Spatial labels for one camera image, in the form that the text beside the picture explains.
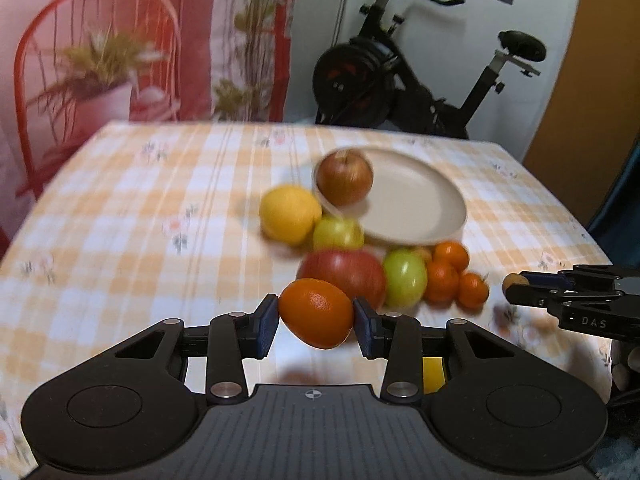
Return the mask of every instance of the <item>yellow object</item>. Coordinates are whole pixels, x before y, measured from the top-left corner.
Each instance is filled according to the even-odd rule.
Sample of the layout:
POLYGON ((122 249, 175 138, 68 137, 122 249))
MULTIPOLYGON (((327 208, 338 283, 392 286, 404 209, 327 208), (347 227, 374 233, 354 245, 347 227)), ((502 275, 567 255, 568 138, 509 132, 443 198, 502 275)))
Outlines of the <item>yellow object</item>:
POLYGON ((296 246, 313 230, 322 216, 322 207, 309 190, 287 184, 262 197, 259 214, 265 235, 296 246))
POLYGON ((445 383, 441 357, 422 358, 422 385, 425 394, 437 392, 445 383))

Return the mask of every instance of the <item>white wall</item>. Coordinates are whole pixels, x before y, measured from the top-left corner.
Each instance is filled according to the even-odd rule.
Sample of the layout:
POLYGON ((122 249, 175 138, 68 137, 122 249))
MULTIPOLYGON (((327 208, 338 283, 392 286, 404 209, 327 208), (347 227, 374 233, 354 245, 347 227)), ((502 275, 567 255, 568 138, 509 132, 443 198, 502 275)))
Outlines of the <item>white wall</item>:
MULTIPOLYGON (((342 30, 345 40, 357 33, 358 9, 373 0, 348 0, 342 30)), ((506 66, 502 94, 491 92, 468 126, 475 140, 503 145, 522 160, 542 118, 558 76, 573 25, 577 0, 466 0, 459 7, 439 7, 426 0, 391 0, 388 16, 407 20, 396 40, 406 58, 435 96, 460 106, 499 48, 497 35, 514 28, 542 40, 547 58, 538 64, 542 76, 529 79, 506 66)), ((286 120, 315 114, 311 77, 318 57, 329 46, 338 0, 296 0, 292 24, 291 80, 286 120)))

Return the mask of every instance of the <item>door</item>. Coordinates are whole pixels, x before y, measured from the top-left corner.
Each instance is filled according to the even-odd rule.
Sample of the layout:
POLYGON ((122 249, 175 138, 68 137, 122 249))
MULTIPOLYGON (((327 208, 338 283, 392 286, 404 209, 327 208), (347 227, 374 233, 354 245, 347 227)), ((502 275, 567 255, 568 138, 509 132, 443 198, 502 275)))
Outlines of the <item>door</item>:
POLYGON ((524 159, 587 224, 640 131, 640 0, 579 0, 556 86, 524 159))

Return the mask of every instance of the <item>red wooden chair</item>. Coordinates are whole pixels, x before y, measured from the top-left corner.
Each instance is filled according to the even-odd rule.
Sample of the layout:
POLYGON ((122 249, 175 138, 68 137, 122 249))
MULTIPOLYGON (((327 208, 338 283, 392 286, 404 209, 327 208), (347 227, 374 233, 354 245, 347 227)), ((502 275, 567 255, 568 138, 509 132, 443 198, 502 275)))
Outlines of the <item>red wooden chair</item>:
POLYGON ((10 243, 11 242, 9 241, 9 238, 0 227, 0 262, 2 261, 2 257, 4 256, 7 249, 9 248, 10 243))
POLYGON ((87 140, 74 131, 76 106, 57 110, 38 96, 64 77, 60 50, 87 44, 89 32, 126 32, 164 53, 138 81, 130 120, 177 120, 180 30, 169 0, 53 0, 31 22, 18 45, 14 63, 15 108, 22 156, 28 177, 18 193, 36 198, 64 162, 87 140), (135 106, 136 97, 148 106, 135 106))

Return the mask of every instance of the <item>white plate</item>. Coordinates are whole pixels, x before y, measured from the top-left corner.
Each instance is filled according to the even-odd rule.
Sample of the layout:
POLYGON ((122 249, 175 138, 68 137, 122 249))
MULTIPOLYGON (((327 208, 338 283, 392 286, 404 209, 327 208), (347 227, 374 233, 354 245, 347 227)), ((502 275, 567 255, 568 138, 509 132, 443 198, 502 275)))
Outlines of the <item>white plate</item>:
POLYGON ((359 150, 370 162, 373 186, 361 202, 337 208, 316 186, 319 161, 313 171, 314 193, 327 212, 358 219, 367 235, 391 244, 433 245, 460 238, 466 205, 452 181, 404 153, 364 146, 351 149, 359 150))

